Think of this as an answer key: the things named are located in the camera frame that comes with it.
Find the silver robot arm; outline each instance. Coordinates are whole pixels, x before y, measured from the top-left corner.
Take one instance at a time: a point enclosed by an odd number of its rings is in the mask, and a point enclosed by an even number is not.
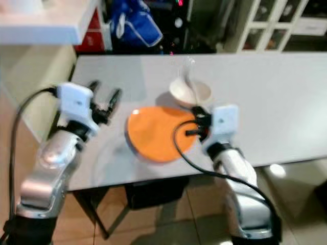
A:
[[[258,186],[254,168],[238,150],[226,149],[222,151],[215,158],[214,163],[220,164],[221,173]],[[231,180],[226,181],[229,187],[226,197],[226,211],[232,237],[251,240],[273,238],[272,214],[262,196],[243,184]]]
[[[78,167],[85,142],[107,124],[121,96],[117,89],[101,110],[93,103],[98,82],[89,88],[65,83],[57,87],[59,109],[66,126],[38,152],[32,173],[23,181],[15,217],[6,222],[7,245],[49,245],[62,209],[69,180]]]
[[[202,149],[213,161],[217,173],[243,180],[258,187],[254,168],[242,153],[231,146],[238,128],[238,107],[216,107],[212,114],[201,107],[192,109],[198,122]],[[281,224],[266,200],[254,189],[226,179],[226,211],[234,244],[279,244]]]

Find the black wire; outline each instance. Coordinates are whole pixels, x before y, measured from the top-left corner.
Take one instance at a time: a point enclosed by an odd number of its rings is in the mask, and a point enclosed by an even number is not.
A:
[[[174,129],[174,132],[173,132],[173,141],[174,141],[174,145],[175,145],[175,148],[176,150],[179,152],[179,154],[181,155],[181,157],[190,165],[192,166],[193,168],[195,168],[196,170],[206,174],[206,175],[210,175],[210,176],[213,176],[213,177],[218,177],[218,178],[221,178],[221,179],[228,179],[228,180],[232,180],[234,182],[237,182],[237,183],[241,183],[241,184],[244,184],[246,186],[248,186],[249,188],[251,188],[252,190],[256,191],[259,195],[262,196],[262,198],[265,200],[268,208],[270,209],[270,212],[271,214],[273,215],[274,217],[274,220],[276,219],[279,219],[278,215],[277,215],[277,212],[276,212],[276,209],[273,205],[273,203],[269,200],[269,198],[259,189],[257,188],[256,186],[254,185],[251,185],[249,184],[248,182],[246,182],[245,180],[242,180],[242,179],[239,179],[239,178],[236,178],[236,177],[233,177],[233,176],[229,176],[229,175],[223,175],[223,174],[220,174],[220,173],[217,173],[217,172],[213,172],[213,171],[209,171],[209,170],[205,170],[199,166],[197,166],[196,164],[194,164],[189,158],[187,158],[187,156],[184,155],[184,153],[181,151],[181,149],[179,148],[178,144],[177,144],[177,140],[176,140],[176,134],[178,132],[178,130],[186,125],[186,124],[196,124],[196,121],[195,120],[188,120],[188,121],[185,121],[185,122],[182,122],[180,125],[178,125],[175,129]]]
[[[52,88],[45,88],[39,90],[33,93],[31,96],[29,96],[25,101],[23,101],[17,109],[15,121],[12,126],[11,139],[10,139],[10,160],[9,160],[9,220],[12,220],[12,218],[15,216],[15,181],[14,181],[15,153],[16,153],[16,135],[17,135],[17,129],[19,126],[20,118],[25,108],[28,106],[28,104],[35,97],[37,97],[39,94],[44,92],[50,92],[52,94],[55,94],[55,88],[52,87]]]
[[[1,238],[0,238],[0,245],[5,241],[5,239],[7,238],[8,234],[4,233]]]

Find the red box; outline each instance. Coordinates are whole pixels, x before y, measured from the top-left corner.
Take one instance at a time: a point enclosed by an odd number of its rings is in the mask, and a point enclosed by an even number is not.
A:
[[[99,30],[100,28],[101,28],[101,26],[100,26],[98,10],[96,9],[95,12],[94,12],[94,15],[92,16],[90,25],[88,26],[88,30],[90,30],[90,29]]]
[[[78,53],[102,53],[105,51],[101,31],[91,31],[85,34],[81,45],[75,46]]]

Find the orange plate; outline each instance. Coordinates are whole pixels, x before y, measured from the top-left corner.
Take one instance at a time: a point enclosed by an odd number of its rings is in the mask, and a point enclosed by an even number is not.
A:
[[[173,130],[187,120],[194,120],[193,114],[169,107],[143,107],[129,117],[128,136],[142,156],[157,162],[172,161],[180,157],[174,147]],[[195,125],[185,125],[177,133],[177,143],[183,152],[196,138],[185,136],[185,130],[191,129]]]

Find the floor tile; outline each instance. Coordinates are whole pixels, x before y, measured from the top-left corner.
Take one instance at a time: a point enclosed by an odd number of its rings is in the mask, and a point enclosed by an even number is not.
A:
[[[86,216],[74,196],[68,194],[64,208],[58,217],[53,241],[90,238],[93,237],[94,230],[93,223]]]
[[[213,215],[196,219],[201,245],[221,245],[231,242],[226,215]],[[281,245],[298,245],[286,223],[283,223],[283,242]]]
[[[265,171],[262,167],[256,168],[255,172],[256,172],[256,177],[257,177],[258,188],[261,191],[263,191],[264,194],[273,203],[278,214],[281,214],[281,212],[280,212],[281,205],[280,204],[282,203],[282,200],[281,200],[281,197],[279,196],[279,193],[276,190],[275,186],[269,180],[269,176],[267,176],[267,174],[265,173]]]
[[[106,228],[115,227],[114,230],[126,231],[193,219],[186,193],[178,201],[157,207],[129,210],[126,206],[127,200],[123,187],[108,191],[98,207],[98,214]]]
[[[199,245],[193,221],[114,233],[108,240],[96,237],[95,245]]]
[[[55,241],[54,245],[93,245],[93,237],[87,239],[73,239],[69,241]]]
[[[200,217],[195,221],[201,245],[220,245],[224,241],[230,241],[225,214]]]
[[[187,188],[195,218],[224,213],[226,184],[221,179],[193,177]]]
[[[327,216],[315,196],[285,204],[285,218],[299,245],[325,245]]]
[[[315,165],[327,179],[327,158],[315,160]]]
[[[307,199],[314,188],[327,179],[321,170],[321,161],[306,161],[281,165],[286,176],[281,178],[272,173],[269,167],[264,168],[271,184],[283,202]]]

